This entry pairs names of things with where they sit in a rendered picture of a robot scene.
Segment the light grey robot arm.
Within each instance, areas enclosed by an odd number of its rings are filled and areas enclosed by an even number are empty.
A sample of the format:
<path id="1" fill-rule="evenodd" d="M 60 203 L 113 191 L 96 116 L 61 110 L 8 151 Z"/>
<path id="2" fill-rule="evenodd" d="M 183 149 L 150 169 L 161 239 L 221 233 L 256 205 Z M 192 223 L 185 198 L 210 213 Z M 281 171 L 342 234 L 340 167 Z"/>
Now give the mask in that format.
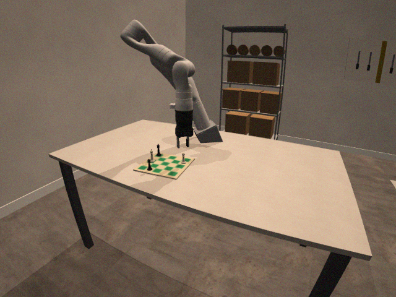
<path id="1" fill-rule="evenodd" d="M 146 28 L 137 20 L 132 20 L 121 32 L 120 37 L 127 45 L 150 57 L 152 65 L 164 75 L 176 90 L 176 98 L 192 98 L 193 122 L 197 130 L 201 131 L 208 128 L 211 123 L 191 77 L 195 73 L 193 63 L 167 47 L 158 45 Z M 142 39 L 145 40 L 146 44 L 138 43 Z"/>

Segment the green and cream chessboard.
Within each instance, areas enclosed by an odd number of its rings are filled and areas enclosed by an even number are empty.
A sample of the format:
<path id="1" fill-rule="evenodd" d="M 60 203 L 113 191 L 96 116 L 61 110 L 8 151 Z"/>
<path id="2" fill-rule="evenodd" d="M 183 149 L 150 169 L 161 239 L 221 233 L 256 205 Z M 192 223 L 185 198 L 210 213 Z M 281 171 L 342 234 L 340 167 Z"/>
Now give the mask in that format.
<path id="1" fill-rule="evenodd" d="M 188 166 L 195 160 L 195 158 L 184 157 L 186 164 L 182 164 L 182 156 L 165 153 L 161 153 L 161 156 L 159 157 L 157 156 L 157 153 L 155 153 L 153 155 L 153 159 L 155 162 L 150 163 L 151 168 L 153 168 L 152 171 L 147 171 L 147 160 L 134 168 L 133 171 L 161 176 L 164 178 L 178 179 L 188 168 Z"/>

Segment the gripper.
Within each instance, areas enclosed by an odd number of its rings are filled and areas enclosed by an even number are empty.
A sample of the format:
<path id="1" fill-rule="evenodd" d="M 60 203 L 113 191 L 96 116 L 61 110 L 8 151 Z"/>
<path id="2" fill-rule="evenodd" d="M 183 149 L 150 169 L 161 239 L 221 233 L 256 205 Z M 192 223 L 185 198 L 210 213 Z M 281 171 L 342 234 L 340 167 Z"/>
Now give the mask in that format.
<path id="1" fill-rule="evenodd" d="M 189 138 L 194 135 L 192 127 L 193 121 L 193 102 L 190 99 L 176 98 L 175 104 L 171 103 L 170 108 L 175 109 L 176 128 L 175 135 L 177 148 L 179 148 L 179 138 L 187 137 L 186 146 L 189 147 Z"/>

